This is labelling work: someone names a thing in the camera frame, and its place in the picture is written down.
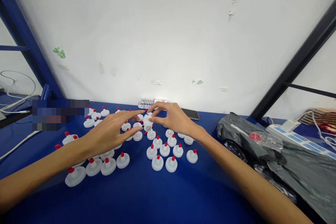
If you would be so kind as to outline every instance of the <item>white cable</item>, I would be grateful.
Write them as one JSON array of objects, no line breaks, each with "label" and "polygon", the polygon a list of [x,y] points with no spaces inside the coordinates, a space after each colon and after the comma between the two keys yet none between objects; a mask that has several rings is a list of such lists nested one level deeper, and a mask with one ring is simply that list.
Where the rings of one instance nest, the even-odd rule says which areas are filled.
[{"label": "white cable", "polygon": [[13,149],[11,149],[9,152],[7,152],[5,155],[0,157],[0,160],[7,157],[9,154],[11,154],[13,151],[15,151],[21,144],[23,144],[27,139],[31,138],[36,133],[39,133],[40,131],[34,131],[33,133],[29,134],[25,139],[23,139],[21,142],[19,142]]},{"label": "white cable", "polygon": [[[33,82],[33,84],[34,84],[34,90],[32,91],[32,93],[31,93],[30,95],[27,95],[25,98],[22,98],[22,97],[19,97],[19,96],[13,96],[13,95],[10,95],[9,92],[11,91],[11,89],[12,89],[14,83],[15,83],[15,80],[14,80],[13,78],[11,78],[11,77],[7,77],[7,76],[3,75],[3,74],[2,74],[3,72],[15,72],[15,73],[18,73],[18,74],[25,75],[26,77],[28,77],[28,78]],[[30,97],[33,97],[34,95],[32,95],[32,94],[33,94],[33,93],[35,92],[35,90],[36,90],[36,84],[35,84],[35,81],[34,81],[32,78],[30,78],[28,75],[23,74],[23,73],[21,73],[21,72],[17,72],[17,71],[5,70],[5,71],[0,72],[0,75],[3,76],[3,77],[5,77],[5,78],[11,79],[11,80],[13,81],[12,85],[10,86],[10,88],[9,88],[8,91],[7,91],[7,95],[10,96],[10,97],[14,97],[14,98],[19,98],[19,99],[20,99],[20,100],[17,101],[17,102],[14,102],[14,103],[12,103],[12,104],[9,104],[9,105],[6,105],[5,107],[0,108],[0,111],[3,112],[3,113],[12,113],[12,114],[14,114],[14,113],[29,113],[28,110],[18,111],[18,112],[9,112],[9,111],[5,111],[5,110],[6,110],[6,109],[9,109],[9,108],[11,108],[11,107],[13,107],[13,106],[15,106],[15,105],[22,104],[22,103],[25,102],[25,100],[29,99]]]},{"label": "white cable", "polygon": [[330,134],[330,133],[325,133],[325,132],[321,132],[319,126],[317,125],[316,121],[315,121],[315,116],[314,116],[314,112],[313,111],[308,111],[304,114],[302,114],[302,116],[304,116],[305,114],[311,114],[311,117],[313,119],[313,122],[317,128],[317,131],[318,131],[318,135],[320,136],[320,138],[326,142],[326,144],[328,144],[331,148],[333,148],[335,151],[336,151],[336,140],[334,138],[331,138],[329,136],[326,136],[325,138],[322,136],[322,134],[326,134],[326,135],[332,135],[334,137],[336,137],[336,135],[334,134]]}]

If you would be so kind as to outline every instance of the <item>right hand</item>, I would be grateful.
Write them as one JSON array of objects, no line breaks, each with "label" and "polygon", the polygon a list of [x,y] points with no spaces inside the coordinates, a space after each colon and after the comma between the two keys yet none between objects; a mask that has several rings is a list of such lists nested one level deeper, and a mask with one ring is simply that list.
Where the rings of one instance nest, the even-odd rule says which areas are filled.
[{"label": "right hand", "polygon": [[[163,103],[157,101],[148,109],[147,112],[150,113],[155,108],[157,109],[153,112],[152,118],[150,118],[149,121],[162,124],[174,132],[191,136],[195,129],[199,127],[190,120],[177,103]],[[167,117],[156,117],[157,114],[163,110],[167,111]]]}]

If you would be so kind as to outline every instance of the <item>left hand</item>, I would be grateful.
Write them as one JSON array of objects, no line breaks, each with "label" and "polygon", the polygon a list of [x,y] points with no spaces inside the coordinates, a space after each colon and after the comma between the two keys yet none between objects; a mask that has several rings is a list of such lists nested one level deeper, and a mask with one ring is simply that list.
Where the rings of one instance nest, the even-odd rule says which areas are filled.
[{"label": "left hand", "polygon": [[82,140],[89,148],[90,157],[108,152],[121,145],[127,138],[142,130],[142,127],[135,127],[120,134],[121,126],[127,121],[139,120],[138,115],[144,110],[125,111],[110,114],[104,120],[89,131]]}]

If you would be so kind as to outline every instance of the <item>forearm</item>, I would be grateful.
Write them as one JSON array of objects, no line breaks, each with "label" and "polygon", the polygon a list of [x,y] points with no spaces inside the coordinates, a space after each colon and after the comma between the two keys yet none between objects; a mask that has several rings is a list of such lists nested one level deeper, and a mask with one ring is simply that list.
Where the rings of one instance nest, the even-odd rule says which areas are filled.
[{"label": "forearm", "polygon": [[50,155],[0,180],[0,213],[5,213],[57,173],[89,158],[84,139],[68,143]]},{"label": "forearm", "polygon": [[210,153],[267,222],[311,223],[285,195],[205,130],[197,128],[194,132],[192,137]]}]

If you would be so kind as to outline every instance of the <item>green paint mark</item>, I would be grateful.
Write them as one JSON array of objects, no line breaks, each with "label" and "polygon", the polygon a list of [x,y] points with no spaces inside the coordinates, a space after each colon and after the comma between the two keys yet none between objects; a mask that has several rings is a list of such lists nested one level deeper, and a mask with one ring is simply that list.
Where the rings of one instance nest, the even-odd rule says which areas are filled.
[{"label": "green paint mark", "polygon": [[56,53],[60,58],[65,58],[65,53],[62,47],[55,47],[53,52]]}]

